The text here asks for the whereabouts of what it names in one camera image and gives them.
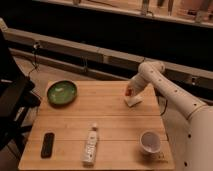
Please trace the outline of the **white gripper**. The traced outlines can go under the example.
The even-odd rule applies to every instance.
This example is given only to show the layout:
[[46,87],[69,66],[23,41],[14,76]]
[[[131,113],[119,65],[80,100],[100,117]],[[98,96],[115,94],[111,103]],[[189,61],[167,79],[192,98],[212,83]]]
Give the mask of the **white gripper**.
[[136,74],[130,79],[126,88],[131,88],[133,90],[132,96],[136,96],[142,92],[147,85],[148,82],[140,74]]

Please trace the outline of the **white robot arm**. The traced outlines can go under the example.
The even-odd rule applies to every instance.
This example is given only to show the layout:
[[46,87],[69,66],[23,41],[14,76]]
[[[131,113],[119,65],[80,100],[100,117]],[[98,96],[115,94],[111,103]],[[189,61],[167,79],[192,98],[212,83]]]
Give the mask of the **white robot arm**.
[[184,171],[213,171],[213,106],[167,79],[163,62],[143,62],[127,84],[125,95],[134,97],[152,84],[189,122]]

